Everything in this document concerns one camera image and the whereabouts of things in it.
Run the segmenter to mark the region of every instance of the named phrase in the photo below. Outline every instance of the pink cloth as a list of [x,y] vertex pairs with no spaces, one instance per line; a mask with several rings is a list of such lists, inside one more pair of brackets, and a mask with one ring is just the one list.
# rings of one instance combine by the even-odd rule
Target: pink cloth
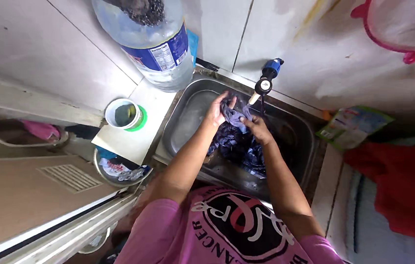
[[59,131],[53,125],[28,120],[20,120],[20,122],[23,123],[23,126],[28,130],[28,132],[38,138],[41,138],[42,140],[47,141],[52,135],[59,138]]
[[257,199],[222,187],[191,192],[186,203],[148,204],[115,264],[342,264],[320,236],[291,235]]

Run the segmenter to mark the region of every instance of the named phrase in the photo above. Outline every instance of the stainless steel sink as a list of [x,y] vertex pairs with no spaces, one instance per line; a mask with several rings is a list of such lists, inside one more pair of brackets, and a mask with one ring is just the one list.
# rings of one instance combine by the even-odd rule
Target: stainless steel sink
[[[225,90],[234,92],[244,101],[250,98],[246,93],[235,90],[214,78],[200,74],[193,76],[193,81],[183,92],[162,136],[162,144],[170,156],[174,157],[189,140],[203,120],[210,103]],[[258,101],[251,107],[250,112],[258,115],[259,109]],[[310,176],[318,144],[312,127],[303,118],[267,103],[265,103],[265,113],[283,158],[298,183],[304,188]],[[270,202],[265,178],[260,179],[251,175],[224,159],[218,152],[215,152],[214,157],[202,166],[200,173]]]

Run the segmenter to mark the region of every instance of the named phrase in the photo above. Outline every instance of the red cloth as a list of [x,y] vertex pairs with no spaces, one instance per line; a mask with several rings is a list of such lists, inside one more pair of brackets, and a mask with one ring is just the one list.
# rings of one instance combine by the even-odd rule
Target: red cloth
[[377,183],[375,210],[390,229],[415,237],[415,146],[365,143],[344,161]]

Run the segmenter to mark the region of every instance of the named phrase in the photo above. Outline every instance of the ventilation grille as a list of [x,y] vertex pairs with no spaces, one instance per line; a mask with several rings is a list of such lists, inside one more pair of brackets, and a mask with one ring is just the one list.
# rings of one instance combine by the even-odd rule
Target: ventilation grille
[[38,168],[47,177],[61,183],[73,193],[80,193],[90,188],[101,185],[101,182],[90,177],[74,165],[59,165]]

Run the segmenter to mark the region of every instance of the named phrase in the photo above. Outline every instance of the faucet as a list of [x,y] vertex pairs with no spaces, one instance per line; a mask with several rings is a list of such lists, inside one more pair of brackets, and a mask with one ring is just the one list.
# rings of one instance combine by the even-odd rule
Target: faucet
[[273,83],[271,82],[276,78],[281,69],[281,65],[284,63],[280,58],[269,60],[262,69],[262,76],[255,85],[255,93],[248,100],[248,104],[253,105],[260,96],[268,94],[273,89]]

